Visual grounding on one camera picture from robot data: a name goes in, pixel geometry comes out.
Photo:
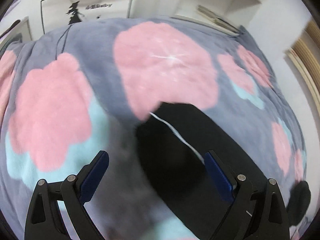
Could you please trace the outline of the black jacket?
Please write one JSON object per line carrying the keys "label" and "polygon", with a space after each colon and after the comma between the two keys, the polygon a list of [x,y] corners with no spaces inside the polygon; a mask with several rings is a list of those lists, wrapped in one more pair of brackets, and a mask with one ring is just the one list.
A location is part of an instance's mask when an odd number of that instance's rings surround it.
{"label": "black jacket", "polygon": [[[199,239],[211,239],[230,204],[219,195],[204,165],[214,151],[255,190],[268,179],[250,156],[213,120],[190,104],[163,103],[136,129],[140,165],[168,208]],[[285,205],[290,227],[302,213]]]}

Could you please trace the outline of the white paper shopping bag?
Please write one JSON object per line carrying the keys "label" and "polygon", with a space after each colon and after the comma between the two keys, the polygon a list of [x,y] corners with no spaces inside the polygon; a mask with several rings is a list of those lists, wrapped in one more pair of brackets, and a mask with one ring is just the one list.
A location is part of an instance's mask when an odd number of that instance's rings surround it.
{"label": "white paper shopping bag", "polygon": [[128,18],[132,0],[42,0],[44,33],[67,25],[107,18]]}

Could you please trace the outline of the beige striped curtain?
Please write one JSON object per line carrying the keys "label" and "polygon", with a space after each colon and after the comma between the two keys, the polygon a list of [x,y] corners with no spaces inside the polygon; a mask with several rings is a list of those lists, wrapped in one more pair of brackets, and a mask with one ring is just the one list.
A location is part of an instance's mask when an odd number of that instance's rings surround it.
{"label": "beige striped curtain", "polygon": [[319,105],[319,27],[310,20],[300,37],[286,52]]}

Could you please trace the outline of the white bookshelf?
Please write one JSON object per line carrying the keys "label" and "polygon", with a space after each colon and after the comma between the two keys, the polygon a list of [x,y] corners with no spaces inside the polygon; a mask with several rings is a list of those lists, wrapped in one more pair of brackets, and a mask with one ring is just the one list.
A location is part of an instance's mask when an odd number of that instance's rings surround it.
{"label": "white bookshelf", "polygon": [[213,11],[224,20],[236,26],[246,26],[252,19],[261,0],[180,0],[174,18],[202,24],[220,32],[236,35],[223,27],[220,27],[197,12],[197,6],[202,5]]}

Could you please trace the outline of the grey pink floral blanket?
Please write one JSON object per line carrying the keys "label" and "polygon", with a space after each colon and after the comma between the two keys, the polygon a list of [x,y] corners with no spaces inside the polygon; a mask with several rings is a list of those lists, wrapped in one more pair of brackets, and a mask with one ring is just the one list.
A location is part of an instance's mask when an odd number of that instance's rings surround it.
{"label": "grey pink floral blanket", "polygon": [[310,203],[298,120],[252,36],[115,18],[75,23],[1,54],[1,226],[25,239],[37,182],[108,168],[84,207],[103,239],[199,239],[149,183],[137,127],[163,103],[190,104],[226,132],[304,217]]}

